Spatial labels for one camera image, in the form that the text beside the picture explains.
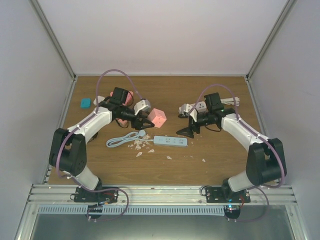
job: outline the bundled white cord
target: bundled white cord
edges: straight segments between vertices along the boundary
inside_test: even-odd
[[[221,99],[221,103],[222,104],[226,104],[226,105],[235,105],[236,103],[236,106],[238,107],[239,104],[240,104],[240,98],[238,98],[237,96],[235,97],[235,103],[234,103],[234,99],[232,97],[230,98],[224,98],[224,99]]]
[[[153,139],[143,139],[142,137],[144,137],[146,135],[146,131],[145,130],[140,130],[138,131],[132,131],[130,133],[128,133],[125,136],[121,136],[121,137],[115,137],[115,138],[111,138],[108,141],[106,141],[106,146],[108,148],[115,148],[118,147],[122,144],[131,142],[131,141],[135,141],[138,139],[141,139],[143,141],[151,141],[153,142]]]

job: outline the wooden table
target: wooden table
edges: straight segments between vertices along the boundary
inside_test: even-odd
[[[78,123],[94,110],[94,105],[90,109],[81,109],[80,103],[82,98],[94,100],[97,80],[96,76],[78,78],[64,123],[65,128]],[[239,114],[253,128],[260,130],[243,77],[134,76],[132,80],[152,107],[163,110],[167,117],[161,128],[146,130],[151,137],[177,136],[177,130],[188,126],[188,119],[178,118],[179,107],[185,103],[194,103],[201,91],[214,83],[228,86],[240,98]],[[99,95],[108,96],[114,87],[133,89],[125,77],[105,76],[99,87]],[[206,94],[215,92],[219,92],[222,99],[231,97],[222,87],[211,88]],[[135,102],[139,100],[136,94],[134,99]],[[115,148],[106,147],[108,139],[124,136],[131,131],[134,129],[120,128],[116,122],[112,122],[99,131],[97,139],[88,143],[87,165],[104,184],[220,185],[225,178],[242,172],[246,166],[247,153],[239,142],[227,132],[213,132],[204,127],[194,139],[188,138],[188,147],[185,148],[153,144],[140,150],[128,147],[128,144]],[[154,153],[148,153],[151,149],[154,149]],[[142,155],[136,157],[138,152],[142,152]],[[49,183],[71,184],[72,181],[59,179],[56,172],[52,171]]]

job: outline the light blue power strip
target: light blue power strip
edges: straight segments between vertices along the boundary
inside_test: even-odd
[[[153,142],[154,145],[160,146],[171,146],[171,147],[187,147],[188,140],[185,137],[174,137],[174,136],[155,136],[154,139],[142,139],[141,137],[146,135],[145,130],[132,131],[125,136],[111,138],[106,142],[106,146],[108,148],[115,148],[122,144],[135,141],[150,141]]]

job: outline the blue square object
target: blue square object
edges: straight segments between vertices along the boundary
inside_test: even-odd
[[[90,108],[90,105],[91,105],[91,99],[90,98],[82,98],[81,105],[80,105],[80,107],[82,109],[88,109],[88,108]]]

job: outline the pink object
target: pink object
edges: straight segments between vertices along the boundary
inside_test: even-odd
[[[126,96],[126,100],[125,103],[123,104],[124,106],[127,106],[131,101],[132,101],[132,96],[134,95],[133,91],[129,91],[130,93],[128,93],[128,95]],[[117,118],[119,124],[121,124],[122,127],[124,127],[127,124],[127,120],[122,120]]]
[[[154,123],[156,128],[161,128],[161,126],[167,120],[167,117],[164,111],[154,108],[148,115],[148,119]]]

